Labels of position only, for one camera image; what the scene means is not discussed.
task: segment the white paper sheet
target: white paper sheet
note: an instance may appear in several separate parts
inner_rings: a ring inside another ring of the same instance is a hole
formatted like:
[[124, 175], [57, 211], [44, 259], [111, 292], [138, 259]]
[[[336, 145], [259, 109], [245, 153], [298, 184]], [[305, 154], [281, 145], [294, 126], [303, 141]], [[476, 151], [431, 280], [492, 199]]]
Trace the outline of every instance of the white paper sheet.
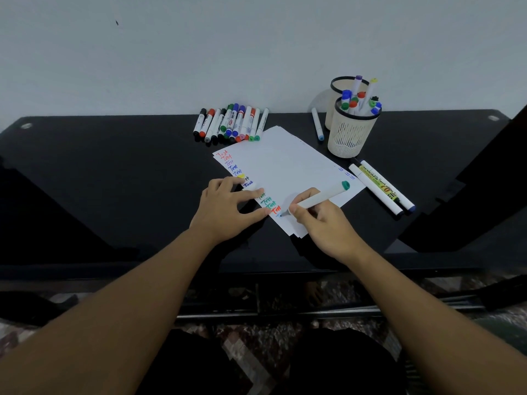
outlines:
[[267, 129], [259, 142], [242, 141], [213, 155], [233, 176], [245, 177], [244, 186], [263, 187], [265, 195], [256, 199], [258, 204], [273, 211], [271, 218], [287, 235], [300, 238], [307, 234], [306, 228], [293, 216], [280, 216], [296, 195], [347, 180], [350, 189], [330, 199], [340, 207], [364, 188], [350, 172], [280, 126]]

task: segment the leg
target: leg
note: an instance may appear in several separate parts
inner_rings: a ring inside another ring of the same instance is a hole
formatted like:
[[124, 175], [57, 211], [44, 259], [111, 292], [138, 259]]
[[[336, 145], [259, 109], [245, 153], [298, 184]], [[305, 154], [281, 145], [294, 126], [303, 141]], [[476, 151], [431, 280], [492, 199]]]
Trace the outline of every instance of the leg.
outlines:
[[294, 350], [293, 393], [406, 394], [402, 366], [362, 332], [309, 330]]
[[211, 340], [171, 330], [136, 394], [236, 392], [229, 358]]

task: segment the pen holder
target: pen holder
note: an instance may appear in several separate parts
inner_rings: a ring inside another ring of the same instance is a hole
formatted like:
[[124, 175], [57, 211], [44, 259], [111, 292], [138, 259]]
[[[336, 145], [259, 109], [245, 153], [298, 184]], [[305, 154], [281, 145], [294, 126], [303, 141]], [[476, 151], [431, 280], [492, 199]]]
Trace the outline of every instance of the pen holder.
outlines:
[[[329, 86], [332, 90], [332, 93], [329, 97], [329, 103], [326, 109], [326, 122], [324, 123], [324, 126], [326, 126], [327, 130], [331, 131], [334, 111], [333, 105], [335, 104], [335, 101], [337, 100], [337, 98], [342, 97], [342, 92], [344, 90], [350, 90], [353, 87], [354, 80], [355, 76], [339, 76], [331, 81], [331, 84]], [[369, 82], [363, 79], [362, 83], [360, 84], [359, 91], [365, 92], [368, 86]]]
[[340, 109], [341, 101], [342, 97], [337, 98], [332, 108], [333, 130], [329, 133], [328, 150], [339, 158], [352, 158], [359, 154], [383, 109], [377, 115], [355, 116]]

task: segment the floor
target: floor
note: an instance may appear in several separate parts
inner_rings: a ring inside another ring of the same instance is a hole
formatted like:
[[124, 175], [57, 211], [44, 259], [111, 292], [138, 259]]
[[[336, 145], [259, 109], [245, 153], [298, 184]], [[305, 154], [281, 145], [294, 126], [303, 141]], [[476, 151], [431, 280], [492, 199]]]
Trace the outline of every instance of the floor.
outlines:
[[[423, 279], [418, 284], [427, 291], [440, 294], [458, 290], [476, 289], [492, 284], [504, 275], [481, 274], [453, 278]], [[332, 305], [354, 299], [353, 285], [348, 282], [328, 281], [305, 288], [307, 297], [322, 305]], [[49, 299], [63, 302], [72, 295], [79, 299], [89, 296], [81, 294], [55, 294]], [[265, 302], [271, 308], [287, 304], [281, 294], [268, 297]], [[493, 318], [506, 320], [527, 329], [527, 303], [493, 313]], [[217, 325], [208, 329], [208, 336], [219, 341], [240, 376], [240, 394], [286, 393], [289, 360], [295, 344], [302, 333], [313, 327], [323, 326], [333, 330], [352, 328], [364, 332], [388, 349], [394, 358], [401, 350], [399, 341], [383, 318], [349, 318], [313, 322], [277, 322], [269, 325]], [[203, 335], [204, 326], [186, 324], [178, 326], [187, 332]], [[36, 328], [11, 325], [0, 321], [0, 358], [16, 348], [36, 332]]]

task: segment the white wall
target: white wall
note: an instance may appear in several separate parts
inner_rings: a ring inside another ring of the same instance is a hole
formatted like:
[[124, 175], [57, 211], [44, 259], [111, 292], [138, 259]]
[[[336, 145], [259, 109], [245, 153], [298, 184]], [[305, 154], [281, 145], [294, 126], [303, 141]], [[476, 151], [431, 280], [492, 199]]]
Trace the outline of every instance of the white wall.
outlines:
[[0, 3], [0, 128], [230, 102], [325, 111], [317, 95], [348, 74], [379, 78], [386, 110], [527, 104], [527, 0]]

